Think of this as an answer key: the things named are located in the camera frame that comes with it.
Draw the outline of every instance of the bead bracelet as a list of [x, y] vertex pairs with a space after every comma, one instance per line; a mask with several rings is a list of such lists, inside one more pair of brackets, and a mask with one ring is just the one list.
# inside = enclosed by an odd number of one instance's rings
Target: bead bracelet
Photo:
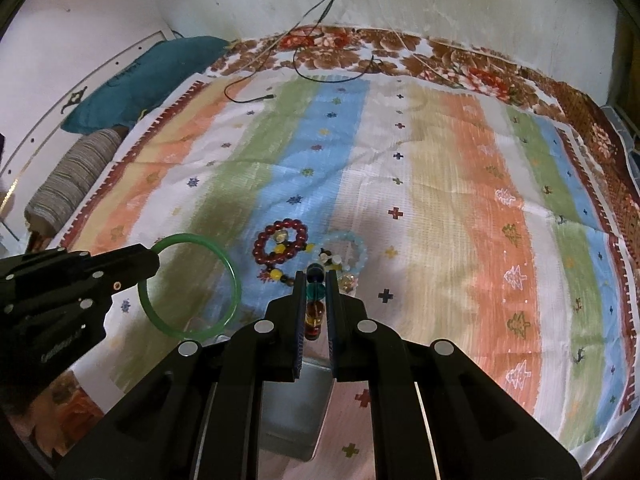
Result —
[[[286, 229], [293, 229], [296, 232], [295, 241], [289, 241], [289, 234]], [[276, 247], [271, 253], [267, 254], [264, 247], [269, 238], [273, 237]], [[266, 272], [272, 280], [280, 281], [286, 285], [293, 286], [294, 279], [284, 274], [276, 265], [283, 264], [287, 260], [292, 259], [300, 251], [306, 250], [306, 241], [308, 240], [307, 227], [300, 220], [285, 218], [284, 220], [274, 222], [267, 225], [264, 231], [258, 233], [258, 237], [254, 242], [255, 263], [266, 266]]]

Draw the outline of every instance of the red bead bracelet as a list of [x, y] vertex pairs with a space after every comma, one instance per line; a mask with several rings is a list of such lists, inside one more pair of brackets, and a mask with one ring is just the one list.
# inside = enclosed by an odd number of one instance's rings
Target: red bead bracelet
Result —
[[[285, 249], [284, 252], [280, 254], [276, 254], [275, 252], [267, 254], [264, 251], [267, 240], [273, 236], [276, 231], [282, 229], [294, 229], [296, 231], [295, 241], [284, 241], [282, 244], [285, 246]], [[287, 260], [292, 259], [299, 251], [304, 251], [306, 249], [307, 240], [308, 234], [306, 225], [304, 225], [300, 220], [285, 218], [284, 220], [274, 222], [272, 225], [267, 225], [261, 233], [258, 233], [258, 237], [254, 242], [252, 255], [254, 256], [255, 263], [266, 266], [267, 272], [271, 272], [275, 269], [277, 264], [283, 264]], [[293, 286], [293, 278], [290, 278], [285, 274], [280, 277], [280, 281], [289, 286]]]

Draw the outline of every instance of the screw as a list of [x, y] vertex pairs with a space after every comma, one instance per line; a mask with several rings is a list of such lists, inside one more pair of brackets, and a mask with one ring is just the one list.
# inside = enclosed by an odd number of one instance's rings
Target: screw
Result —
[[358, 330], [365, 334], [375, 332], [377, 329], [378, 325], [376, 324], [376, 322], [370, 319], [363, 319], [358, 323]]
[[178, 354], [183, 357], [189, 357], [198, 351], [198, 343], [194, 341], [185, 341], [178, 346]]
[[442, 340], [433, 345], [433, 349], [440, 355], [453, 354], [454, 348], [450, 341]]
[[273, 324], [272, 321], [269, 321], [268, 319], [261, 319], [254, 325], [254, 330], [258, 334], [268, 334], [274, 328], [275, 328], [275, 325]]

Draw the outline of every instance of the teal bead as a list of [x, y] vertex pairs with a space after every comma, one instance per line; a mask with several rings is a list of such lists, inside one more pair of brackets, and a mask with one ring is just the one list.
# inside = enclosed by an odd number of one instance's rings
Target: teal bead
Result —
[[324, 299], [325, 288], [322, 283], [309, 283], [306, 286], [306, 298], [311, 301]]

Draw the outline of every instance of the glass bead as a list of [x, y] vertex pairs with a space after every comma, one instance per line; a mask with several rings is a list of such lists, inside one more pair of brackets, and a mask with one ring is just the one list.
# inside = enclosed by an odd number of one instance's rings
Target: glass bead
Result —
[[338, 278], [338, 287], [347, 294], [356, 288], [357, 283], [358, 280], [353, 274], [343, 274]]
[[284, 243], [289, 240], [289, 233], [286, 231], [286, 229], [280, 229], [273, 234], [273, 240], [277, 244]]

